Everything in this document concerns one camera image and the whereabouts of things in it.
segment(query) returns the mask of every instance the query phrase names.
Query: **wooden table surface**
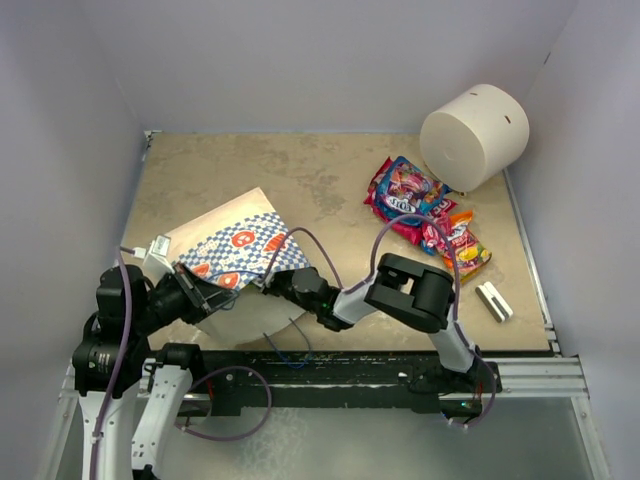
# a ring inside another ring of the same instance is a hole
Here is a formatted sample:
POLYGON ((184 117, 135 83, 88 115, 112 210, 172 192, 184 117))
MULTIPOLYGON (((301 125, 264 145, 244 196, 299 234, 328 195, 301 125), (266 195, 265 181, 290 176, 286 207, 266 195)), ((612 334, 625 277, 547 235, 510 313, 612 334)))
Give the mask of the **wooden table surface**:
MULTIPOLYGON (((382 222, 362 204, 366 188, 382 162, 407 157, 423 168, 417 135, 399 134, 158 134, 125 235, 125 245, 146 246, 157 234, 174 228, 260 187, 289 228, 305 226, 320 239, 345 285, 368 272, 371 245, 382 222)), ((456 212, 472 209, 471 231, 493 252, 489 264, 462 287, 460 320, 484 351, 548 350, 543 317, 531 280, 505 179, 499 174, 461 197, 456 212), (491 281, 515 311, 498 324, 474 292, 491 281)), ((303 235, 296 240, 312 265, 332 279, 322 255, 303 235)), ((395 252, 442 267, 389 232, 380 254, 395 252)), ((259 322, 260 312, 247 321, 259 322)), ((298 320, 315 350, 433 350, 426 335, 375 313, 354 328, 334 333, 310 314, 298 320)), ((304 349, 295 328, 278 332, 281 349, 304 349)), ((215 338, 180 321, 150 338, 153 348, 167 341, 196 342, 221 348, 215 338)), ((268 349, 264 340, 237 349, 268 349)))

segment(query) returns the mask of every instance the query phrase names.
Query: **blue and white checkered fabric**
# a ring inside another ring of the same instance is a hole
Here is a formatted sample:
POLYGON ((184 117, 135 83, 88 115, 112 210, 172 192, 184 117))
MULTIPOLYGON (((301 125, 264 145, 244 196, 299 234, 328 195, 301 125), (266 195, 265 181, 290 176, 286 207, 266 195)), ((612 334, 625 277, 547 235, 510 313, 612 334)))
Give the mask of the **blue and white checkered fabric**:
MULTIPOLYGON (((240 290, 253 279, 261 276, 287 227, 275 212, 262 213, 230 227, 217 231, 212 236, 190 248, 178 257, 178 261, 211 283, 240 290), (224 281, 221 272, 237 272, 224 281)), ((272 272, 294 270, 309 266, 309 262, 292 237, 280 250, 272 272)))

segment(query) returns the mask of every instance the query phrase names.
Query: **snack bag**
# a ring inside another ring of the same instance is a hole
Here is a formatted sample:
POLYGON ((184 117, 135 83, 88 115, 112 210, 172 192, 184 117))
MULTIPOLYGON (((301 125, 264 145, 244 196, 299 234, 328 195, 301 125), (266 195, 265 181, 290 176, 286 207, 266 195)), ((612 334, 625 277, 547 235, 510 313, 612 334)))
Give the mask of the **snack bag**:
MULTIPOLYGON (((449 191, 444 183, 425 175, 406 158, 398 157, 389 165, 372 200, 390 219, 405 213, 426 215, 440 204, 449 191)), ((419 226, 422 222, 409 219, 402 223, 419 226)))
MULTIPOLYGON (((469 223, 473 218, 473 212, 463 212, 451 215, 444 220, 442 225, 451 246, 455 251, 455 261, 460 270, 460 280, 465 281, 475 274, 483 265, 491 260, 491 252, 487 250, 478 238, 469 231, 469 223)), ((435 229, 427 224, 423 225, 423 248, 435 248, 442 256, 442 261, 447 268, 453 271, 453 262, 445 246, 444 240, 435 229)))
POLYGON ((378 188, 378 185, 380 185, 380 182, 387 173, 387 170, 389 170, 389 166, 392 163, 393 162, 391 161, 391 157, 387 157, 382 166, 378 169, 376 174, 371 179, 369 188, 367 188, 367 198, 365 198, 363 202, 365 205, 373 205, 373 200, 376 197, 376 188, 378 188))
MULTIPOLYGON (((427 217, 435 220, 438 217, 446 216, 446 214, 451 210, 453 210, 457 205, 458 204, 453 200, 449 200, 448 198, 445 198, 442 200, 440 205, 438 205, 436 208, 432 209, 429 213, 427 213, 427 217)), ((371 210, 373 210, 373 213, 376 217, 381 218, 385 223, 389 223, 389 219, 385 216, 382 210, 380 210, 375 203, 371 205, 371 210)), ((422 226, 411 227, 409 225, 403 225, 402 222, 399 222, 391 225, 391 230, 402 235, 404 238, 409 240, 409 242, 411 242, 412 245, 420 245, 420 242, 422 242, 423 240, 422 226)), ((425 250, 425 252, 427 252, 429 255, 436 254, 435 249, 426 250, 423 248, 423 250, 425 250)))

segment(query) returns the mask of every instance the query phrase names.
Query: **white wall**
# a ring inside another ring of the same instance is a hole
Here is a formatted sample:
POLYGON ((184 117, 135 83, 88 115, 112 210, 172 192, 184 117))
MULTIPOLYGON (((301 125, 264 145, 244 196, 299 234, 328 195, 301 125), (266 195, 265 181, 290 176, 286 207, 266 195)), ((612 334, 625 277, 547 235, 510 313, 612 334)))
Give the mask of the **white wall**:
POLYGON ((69 358, 113 263, 141 126, 74 0, 0 14, 0 471, 33 478, 69 358))
POLYGON ((145 128, 418 131, 479 82, 522 99, 576 0, 82 0, 145 128))
POLYGON ((638 478, 640 4, 581 0, 525 102, 513 168, 564 353, 579 353, 616 478, 638 478))

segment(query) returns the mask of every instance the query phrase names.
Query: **purple cable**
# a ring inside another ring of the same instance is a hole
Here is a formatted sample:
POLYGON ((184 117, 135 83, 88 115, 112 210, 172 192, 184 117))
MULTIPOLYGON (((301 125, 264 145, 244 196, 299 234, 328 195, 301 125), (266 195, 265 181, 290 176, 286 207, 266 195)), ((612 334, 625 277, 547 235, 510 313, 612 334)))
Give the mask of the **purple cable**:
POLYGON ((244 438, 250 437, 251 435, 253 435, 254 433, 256 433, 258 430, 262 428, 262 426, 267 421, 267 418, 269 418, 269 414, 271 413, 271 407, 273 406, 273 398, 271 396, 271 389, 269 388, 269 384, 267 383, 265 378, 262 375, 260 375, 260 373, 255 371, 253 368, 243 367, 243 366, 219 368, 218 370, 214 370, 213 372, 206 374, 204 377, 202 377, 200 380, 194 383, 191 386, 191 390, 196 388, 198 385, 201 385, 202 383, 206 382, 210 378, 213 378, 217 375, 221 375, 223 373, 227 373, 233 370, 244 370, 245 372, 249 372, 250 374, 255 375, 256 378, 260 380, 262 385, 264 385, 265 391, 267 392, 267 411, 265 412, 262 419, 257 423, 257 425, 253 427, 251 430, 248 430, 244 433, 240 433, 238 435, 232 435, 230 437, 218 437, 215 435, 206 435, 204 433, 196 432, 195 430, 189 430, 186 427, 178 427, 178 428, 188 433, 189 435, 193 435, 194 437, 203 438, 205 440, 212 440, 214 442, 235 442, 237 440, 242 440, 244 438))
POLYGON ((496 398, 496 390, 497 390, 497 384, 496 384, 496 379, 493 376, 493 370, 491 370, 491 367, 489 367, 489 364, 487 364, 487 362, 485 362, 482 357, 480 357, 480 355, 478 355, 478 353, 475 351, 475 349, 471 348, 471 345, 469 345, 469 342, 467 342, 467 339, 465 338, 464 334, 462 333, 462 330, 460 328, 460 325, 458 325, 458 303, 460 301, 460 269, 458 267, 458 262, 456 261, 456 253, 455 250, 453 249, 453 246, 451 245, 451 242, 449 241, 449 239, 447 238, 447 236, 445 235, 444 231, 438 226, 436 225, 436 223, 431 220, 429 217, 425 216, 425 215, 419 215, 417 213, 408 213, 406 215, 400 215, 396 218, 394 218, 393 220, 391 220, 389 223, 387 223, 382 230, 380 230, 380 233, 378 234, 378 236, 376 237, 375 241, 373 242, 373 247, 371 248, 371 260, 370 260, 370 272, 369 275, 364 279, 361 280, 360 282, 356 283, 353 287, 350 287, 348 289, 346 289, 344 291, 345 294, 350 294, 353 293, 355 290, 357 290, 359 287, 361 287, 362 285, 364 285, 366 282, 368 282, 369 280, 371 280, 373 278, 373 276, 376 273, 376 256, 378 254, 378 247, 380 246, 380 242, 382 241, 382 237, 384 237, 384 234, 387 233, 390 229, 391 226, 402 221, 402 220, 407 220, 407 219, 416 219, 416 220, 422 220, 423 222, 428 223, 429 225, 431 225, 436 232, 438 232, 438 235, 440 235, 440 238, 443 239, 445 247, 447 248, 447 252, 449 253, 449 257, 451 258, 451 264, 453 265, 453 276, 454 276, 454 286, 455 286, 455 291, 456 291, 456 296, 455 299, 453 300, 453 325, 456 329, 456 333, 458 334, 458 336, 460 337, 460 340, 462 340, 462 343, 464 344, 465 347, 467 347, 469 349, 469 351, 471 351, 471 353, 473 354, 473 356, 475 357, 476 360, 478 360, 478 363, 480 363, 484 368, 487 369, 487 371, 489 372, 489 378, 491 379, 491 398, 489 399, 489 402, 487 403, 487 406, 485 408, 483 408, 482 413, 480 415, 478 415, 478 417, 472 422, 469 423, 465 426, 468 427, 472 427, 472 426, 476 426, 478 425, 478 423, 480 423, 480 421, 487 416, 487 414, 491 411, 491 408, 493 408, 493 403, 495 401, 496 398))
POLYGON ((324 247, 322 246, 320 241, 317 239, 317 237, 313 233, 311 233, 309 230, 304 228, 304 227, 292 228, 291 230, 289 230, 287 232, 287 234, 284 236, 284 238, 280 242, 280 245, 278 245, 278 248, 276 248, 276 251, 273 252, 273 257, 271 257, 271 261, 269 262, 269 265, 267 266, 267 270, 264 272, 263 278, 266 279, 269 276, 269 273, 271 272, 271 269, 273 268, 273 264, 276 261, 276 257, 280 253, 280 250, 284 246, 284 244, 287 241, 287 239, 295 232, 304 232, 307 235, 309 235, 309 237, 311 237, 311 240, 313 240, 315 242, 315 244, 318 246, 318 249, 320 250, 320 252, 322 252, 322 255, 324 255, 324 258, 327 260, 327 263, 329 264, 329 268, 333 272, 333 276, 336 277, 336 283, 338 284, 338 287, 340 289, 342 289, 342 280, 340 280, 340 275, 338 275, 338 271, 336 270, 335 265, 331 261, 331 258, 329 258, 329 254, 324 249, 324 247))
POLYGON ((104 423, 104 417, 107 414, 107 408, 111 402, 111 396, 113 395, 113 389, 116 386, 116 380, 120 374, 120 368, 122 368, 122 361, 127 351, 127 343, 129 342, 129 332, 131 331, 131 312, 132 312, 132 299, 131 299, 131 284, 129 283, 129 273, 127 272, 127 266, 122 259, 120 249, 116 250, 116 260, 118 261, 118 268, 122 275, 122 282, 124 284, 124 328, 122 329, 122 339, 120 340, 120 347, 118 348, 118 355, 113 365, 113 372, 111 372, 111 378, 107 384, 107 391, 104 394, 102 405, 98 411, 96 417, 96 425, 93 429, 93 438, 96 439, 91 445, 91 460, 89 463, 89 479, 96 480, 96 469, 98 467, 98 442, 102 435, 102 424, 104 423))

